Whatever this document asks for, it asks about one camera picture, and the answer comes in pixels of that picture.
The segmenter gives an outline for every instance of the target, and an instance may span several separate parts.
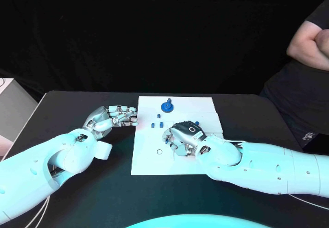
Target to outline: blue object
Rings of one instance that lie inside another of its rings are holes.
[[[268,228],[259,223],[223,215],[189,214],[154,218],[131,225],[128,228]]]
[[[173,104],[171,99],[169,98],[167,101],[161,104],[161,111],[169,113],[173,111]]]

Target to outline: white wire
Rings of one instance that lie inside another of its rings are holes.
[[[36,224],[36,228],[42,222],[42,218],[43,218],[43,215],[44,215],[44,212],[46,212],[46,207],[44,207],[44,210],[43,210],[43,213],[42,213],[42,216],[40,216],[40,220],[39,220],[39,223]]]
[[[310,203],[310,202],[307,202],[307,201],[304,201],[303,199],[300,199],[298,197],[295,197],[295,196],[293,196],[293,195],[290,195],[293,198],[295,198],[295,199],[298,199],[300,201],[303,201],[303,202],[306,202],[306,203],[308,203],[310,205],[313,205],[313,206],[316,206],[316,207],[320,207],[320,208],[323,208],[323,209],[326,209],[326,210],[329,210],[329,208],[324,208],[324,207],[321,207],[320,205],[316,205],[316,204],[313,204],[313,203]]]
[[[40,214],[40,212],[42,212],[42,209],[43,209],[44,206],[46,206],[46,203],[47,203],[47,201],[49,201],[49,198],[50,198],[50,196],[46,198],[44,203],[43,203],[43,206],[40,207],[40,210],[37,211],[34,218],[31,219],[31,221],[29,222],[29,224],[26,225],[24,228],[27,228],[27,227],[30,226],[31,222],[36,220],[36,217],[39,216],[39,214]]]

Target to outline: black t-shirt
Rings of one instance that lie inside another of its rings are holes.
[[[329,29],[329,0],[324,0],[306,21]],[[277,109],[316,133],[329,134],[329,71],[298,61],[282,67],[264,85]]]

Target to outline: blue knob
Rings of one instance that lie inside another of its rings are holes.
[[[169,98],[167,101],[161,104],[161,111],[169,113],[173,111],[173,104],[171,99]]]

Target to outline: robotic hand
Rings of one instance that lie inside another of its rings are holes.
[[[135,108],[102,106],[80,129],[62,134],[0,162],[0,225],[29,211],[89,166],[106,160],[111,144],[98,141],[112,127],[137,126]],[[49,172],[47,165],[56,168]]]
[[[163,141],[179,156],[194,155],[213,180],[270,194],[329,198],[329,156],[270,144],[229,141],[215,134],[206,136],[190,121],[176,123],[164,131]]]

